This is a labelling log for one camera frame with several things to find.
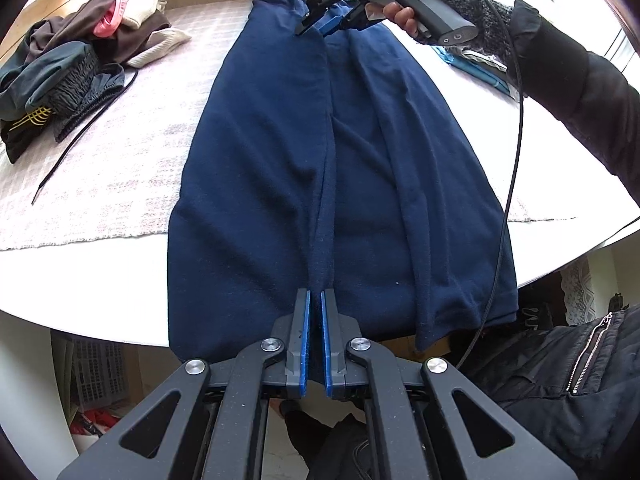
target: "cream knit garment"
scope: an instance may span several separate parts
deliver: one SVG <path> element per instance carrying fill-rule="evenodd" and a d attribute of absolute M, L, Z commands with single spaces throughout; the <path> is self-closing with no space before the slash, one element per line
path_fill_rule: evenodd
<path fill-rule="evenodd" d="M 122 24 L 138 30 L 156 10 L 164 10 L 167 0 L 129 0 L 122 15 Z"/>
<path fill-rule="evenodd" d="M 146 42 L 145 50 L 127 61 L 127 65 L 142 68 L 148 63 L 160 59 L 175 47 L 189 41 L 191 36 L 179 28 L 163 28 L 151 33 Z"/>

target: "yellow embroidery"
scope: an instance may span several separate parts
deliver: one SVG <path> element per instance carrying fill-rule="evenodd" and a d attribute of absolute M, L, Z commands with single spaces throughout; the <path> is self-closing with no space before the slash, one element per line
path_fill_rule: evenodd
<path fill-rule="evenodd" d="M 15 123 L 9 128 L 9 131 L 15 130 L 27 122 L 30 122 L 34 126 L 44 126 L 51 117 L 51 113 L 51 108 L 45 108 L 44 106 L 36 108 L 30 114 L 26 114 L 23 118 L 15 121 Z"/>

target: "silver bolt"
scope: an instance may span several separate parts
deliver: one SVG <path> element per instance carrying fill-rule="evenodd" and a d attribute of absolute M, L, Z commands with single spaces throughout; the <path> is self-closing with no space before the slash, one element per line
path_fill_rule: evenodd
<path fill-rule="evenodd" d="M 280 350 L 281 346 L 282 346 L 282 341 L 274 337 L 263 339 L 262 342 L 260 343 L 260 347 L 265 352 L 275 352 L 276 350 Z"/>
<path fill-rule="evenodd" d="M 350 345 L 354 350 L 362 352 L 371 348 L 371 341 L 369 341 L 366 337 L 355 337 L 351 340 Z"/>
<path fill-rule="evenodd" d="M 184 365 L 184 369 L 187 371 L 189 375 L 197 375 L 201 374 L 206 368 L 206 364 L 204 361 L 200 359 L 192 359 L 191 361 L 187 361 Z"/>
<path fill-rule="evenodd" d="M 427 361 L 427 368 L 434 374 L 441 374 L 447 369 L 447 362 L 439 357 L 432 357 Z"/>

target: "plastic basket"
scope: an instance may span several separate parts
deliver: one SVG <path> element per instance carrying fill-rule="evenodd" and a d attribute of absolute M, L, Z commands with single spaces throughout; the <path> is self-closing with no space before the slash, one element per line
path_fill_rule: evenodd
<path fill-rule="evenodd" d="M 73 366 L 81 411 L 109 406 L 129 394 L 120 343 L 74 338 Z"/>

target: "triangular cutout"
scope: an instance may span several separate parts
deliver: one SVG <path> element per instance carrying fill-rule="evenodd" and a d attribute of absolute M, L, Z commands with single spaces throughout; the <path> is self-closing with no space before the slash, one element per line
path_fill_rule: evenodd
<path fill-rule="evenodd" d="M 179 400 L 180 392 L 168 394 L 145 418 L 124 434 L 120 445 L 145 458 L 155 457 Z"/>
<path fill-rule="evenodd" d="M 454 391 L 453 401 L 458 407 L 478 456 L 487 458 L 500 450 L 513 446 L 513 436 L 464 392 Z"/>

